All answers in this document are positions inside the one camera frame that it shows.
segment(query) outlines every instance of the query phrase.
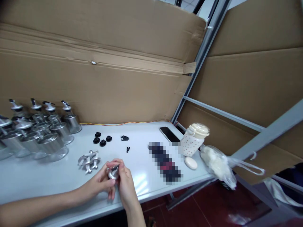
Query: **white plastic bag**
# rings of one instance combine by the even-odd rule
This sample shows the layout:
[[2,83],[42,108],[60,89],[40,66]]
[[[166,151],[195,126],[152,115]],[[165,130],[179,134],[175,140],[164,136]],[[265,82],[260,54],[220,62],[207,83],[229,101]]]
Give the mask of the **white plastic bag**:
[[[240,166],[249,172],[259,176],[264,175],[265,173],[264,169],[261,169],[242,160],[226,156],[213,146],[202,145],[200,149],[200,156],[209,168],[209,172],[219,180],[224,181],[232,190],[235,190],[237,184],[237,180],[232,171],[232,168],[234,166]],[[260,170],[260,173],[254,172],[247,167],[258,169]]]

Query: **white soap bar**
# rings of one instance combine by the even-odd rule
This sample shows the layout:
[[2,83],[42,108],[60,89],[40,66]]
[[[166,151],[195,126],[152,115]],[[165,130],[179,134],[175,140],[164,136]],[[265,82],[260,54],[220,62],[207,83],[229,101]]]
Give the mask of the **white soap bar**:
[[186,157],[186,158],[185,158],[185,164],[186,164],[189,168],[191,168],[191,169],[196,169],[196,168],[198,168],[197,162],[196,162],[194,159],[192,159],[191,157]]

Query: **yellow wire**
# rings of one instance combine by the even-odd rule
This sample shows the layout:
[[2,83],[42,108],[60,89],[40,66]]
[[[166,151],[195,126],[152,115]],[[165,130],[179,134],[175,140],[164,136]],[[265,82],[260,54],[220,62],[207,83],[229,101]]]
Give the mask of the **yellow wire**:
[[134,124],[137,124],[137,123],[151,123],[151,122],[157,122],[157,121],[161,121],[161,120],[146,121],[146,122],[126,122],[126,123],[115,124],[115,125],[104,125],[104,124],[94,124],[94,123],[80,123],[80,124],[81,124],[81,125],[84,125],[84,124],[91,124],[91,125],[102,125],[102,126],[119,126],[119,125],[126,125],[126,124],[130,124],[130,123],[134,123]]

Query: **black phone screen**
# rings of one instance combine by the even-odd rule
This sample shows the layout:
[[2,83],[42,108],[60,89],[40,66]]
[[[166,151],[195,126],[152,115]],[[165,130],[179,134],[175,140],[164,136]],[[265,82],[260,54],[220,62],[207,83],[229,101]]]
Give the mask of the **black phone screen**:
[[161,127],[159,130],[162,132],[162,134],[166,137],[166,139],[170,142],[180,142],[178,137],[175,136],[175,134],[168,128],[168,127]]

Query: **brown cardboard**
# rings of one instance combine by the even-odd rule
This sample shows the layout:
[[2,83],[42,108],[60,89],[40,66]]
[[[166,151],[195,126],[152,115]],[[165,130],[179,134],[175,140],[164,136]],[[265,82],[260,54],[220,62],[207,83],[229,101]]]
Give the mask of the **brown cardboard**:
[[170,119],[206,25],[154,0],[13,1],[3,12],[1,114],[12,115],[9,98],[59,111],[64,99],[84,123]]
[[9,75],[0,88],[2,113],[8,116],[9,98],[30,106],[34,97],[58,106],[64,99],[83,123],[170,119],[174,112],[169,109],[177,108],[179,92],[185,92],[180,88],[191,79],[11,53],[0,53],[0,59]]
[[[267,127],[303,98],[303,26],[300,0],[248,0],[229,10],[189,96]],[[258,132],[186,102],[178,121],[210,128],[205,144],[232,155]],[[257,183],[303,161],[303,122],[258,151]]]
[[303,48],[207,57],[189,94],[267,127],[303,98]]
[[302,46],[301,0],[248,0],[227,11],[208,56]]
[[193,13],[155,0],[17,0],[2,21],[182,63],[194,61],[206,25]]

